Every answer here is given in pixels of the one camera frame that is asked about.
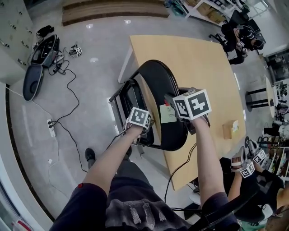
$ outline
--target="tile floor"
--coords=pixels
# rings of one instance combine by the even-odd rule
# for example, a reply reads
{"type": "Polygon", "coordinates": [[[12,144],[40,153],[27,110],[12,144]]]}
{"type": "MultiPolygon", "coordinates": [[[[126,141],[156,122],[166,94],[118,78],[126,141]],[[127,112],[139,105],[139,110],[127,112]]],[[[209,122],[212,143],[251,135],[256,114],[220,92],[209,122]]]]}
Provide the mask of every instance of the tile floor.
{"type": "MultiPolygon", "coordinates": [[[[70,87],[78,96],[80,105],[61,122],[70,130],[78,144],[84,169],[87,169],[85,149],[91,147],[97,155],[100,155],[115,136],[115,122],[109,116],[107,98],[120,87],[117,78],[130,44],[129,35],[176,35],[209,40],[209,34],[220,31],[219,27],[198,19],[190,18],[184,21],[175,17],[103,18],[63,27],[60,5],[54,4],[48,11],[47,2],[49,1],[38,5],[37,10],[30,10],[34,31],[46,25],[54,26],[55,33],[60,37],[61,49],[78,42],[83,50],[83,55],[79,58],[67,57],[70,61],[69,68],[77,75],[70,87]],[[131,23],[125,24],[125,19],[131,20],[131,23]],[[88,24],[92,24],[93,27],[87,28],[88,24]]],[[[232,69],[239,81],[245,109],[245,91],[264,86],[264,75],[268,74],[258,55],[252,52],[242,65],[232,66],[232,69]]],[[[72,78],[71,73],[50,76],[47,71],[45,72],[42,88],[35,102],[50,112],[54,119],[70,112],[77,103],[73,94],[66,88],[72,78]]],[[[21,92],[22,84],[23,81],[19,81],[12,89],[21,92]]],[[[57,142],[50,137],[46,125],[46,120],[50,116],[37,105],[25,102],[12,93],[10,102],[14,136],[24,168],[42,202],[50,213],[57,217],[67,203],[73,188],[85,175],[80,169],[75,144],[68,133],[57,126],[56,139],[59,143],[60,156],[60,161],[57,162],[57,142]]],[[[266,108],[256,109],[251,113],[246,110],[246,115],[247,134],[252,139],[256,139],[261,134],[261,128],[266,123],[270,125],[272,121],[266,108]]],[[[229,153],[229,156],[232,156],[242,144],[243,141],[229,153]]],[[[145,152],[165,165],[160,152],[151,148],[146,148],[145,152]]],[[[135,149],[131,159],[143,170],[156,193],[163,198],[167,179],[153,169],[146,159],[140,158],[135,149]]],[[[170,187],[167,202],[170,206],[184,208],[191,203],[190,193],[191,189],[187,186],[177,192],[170,187]]]]}

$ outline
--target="round table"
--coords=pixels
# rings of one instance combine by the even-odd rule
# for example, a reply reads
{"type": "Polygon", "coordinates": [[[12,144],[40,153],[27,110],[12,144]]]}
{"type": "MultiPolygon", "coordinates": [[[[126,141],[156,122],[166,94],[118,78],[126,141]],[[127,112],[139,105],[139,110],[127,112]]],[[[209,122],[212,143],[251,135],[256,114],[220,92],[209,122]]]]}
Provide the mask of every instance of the round table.
{"type": "Polygon", "coordinates": [[[262,88],[259,90],[246,92],[245,95],[246,98],[246,105],[248,111],[252,111],[253,108],[259,108],[259,107],[269,107],[270,113],[272,118],[275,116],[275,106],[278,104],[277,96],[275,95],[275,91],[273,90],[273,87],[271,86],[271,83],[269,79],[266,77],[266,88],[262,88]],[[257,94],[260,92],[266,92],[267,93],[267,99],[261,99],[261,100],[252,100],[252,94],[257,94]]]}

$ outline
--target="wooden step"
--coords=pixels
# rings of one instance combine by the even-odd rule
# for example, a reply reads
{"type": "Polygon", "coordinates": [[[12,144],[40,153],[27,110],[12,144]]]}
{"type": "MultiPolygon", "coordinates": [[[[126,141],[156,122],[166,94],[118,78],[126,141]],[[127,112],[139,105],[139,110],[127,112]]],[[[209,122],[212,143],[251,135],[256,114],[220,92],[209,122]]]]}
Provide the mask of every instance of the wooden step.
{"type": "MultiPolygon", "coordinates": [[[[93,5],[93,4],[106,4],[106,3],[123,3],[124,0],[64,0],[62,4],[63,9],[72,9],[75,7],[83,6],[83,5],[93,5]]],[[[141,3],[155,3],[159,5],[164,4],[164,0],[126,0],[125,2],[130,2],[130,3],[136,3],[136,2],[141,2],[141,3]]]]}
{"type": "Polygon", "coordinates": [[[169,13],[163,5],[141,2],[109,2],[66,9],[62,24],[67,26],[96,18],[115,16],[153,16],[167,18],[169,13]]]}

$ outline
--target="desk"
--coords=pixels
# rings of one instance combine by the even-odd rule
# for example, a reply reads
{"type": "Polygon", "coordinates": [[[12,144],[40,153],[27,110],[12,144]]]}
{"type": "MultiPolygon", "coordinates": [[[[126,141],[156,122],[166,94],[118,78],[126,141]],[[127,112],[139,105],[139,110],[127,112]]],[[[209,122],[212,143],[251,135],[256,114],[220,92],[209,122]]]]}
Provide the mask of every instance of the desk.
{"type": "MultiPolygon", "coordinates": [[[[243,108],[238,86],[230,64],[218,43],[176,36],[138,35],[130,36],[131,47],[121,69],[119,82],[127,80],[138,66],[148,60],[159,60],[172,71],[179,87],[206,89],[212,112],[209,113],[211,134],[221,158],[226,155],[246,134],[243,108]],[[224,140],[222,125],[229,120],[238,120],[239,131],[233,139],[224,140]]],[[[147,106],[151,109],[160,136],[160,118],[150,90],[145,87],[147,106]]],[[[172,173],[187,160],[196,135],[188,135],[184,146],[174,152],[164,151],[165,160],[172,173]]],[[[197,177],[197,149],[188,164],[172,178],[174,190],[178,190],[197,177]]]]}
{"type": "Polygon", "coordinates": [[[252,108],[259,108],[259,107],[269,107],[270,114],[272,118],[275,116],[275,107],[278,105],[278,97],[277,97],[277,90],[276,87],[272,87],[269,79],[266,77],[266,88],[262,88],[259,90],[246,92],[246,105],[249,111],[252,111],[252,108]],[[252,94],[257,94],[260,92],[267,93],[267,99],[261,99],[252,101],[252,94]]]}

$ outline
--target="round table top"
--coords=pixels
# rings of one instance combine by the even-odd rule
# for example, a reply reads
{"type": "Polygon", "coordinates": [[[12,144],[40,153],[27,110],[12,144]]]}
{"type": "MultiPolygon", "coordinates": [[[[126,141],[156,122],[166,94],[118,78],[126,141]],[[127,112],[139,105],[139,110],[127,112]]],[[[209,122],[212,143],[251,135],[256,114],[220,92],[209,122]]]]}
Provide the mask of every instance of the round table top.
{"type": "Polygon", "coordinates": [[[266,77],[266,92],[267,92],[267,98],[268,98],[268,104],[269,104],[269,108],[270,108],[270,113],[272,118],[274,118],[275,116],[275,107],[276,102],[275,101],[275,97],[274,97],[274,91],[273,91],[273,87],[269,81],[269,79],[266,77]]]}

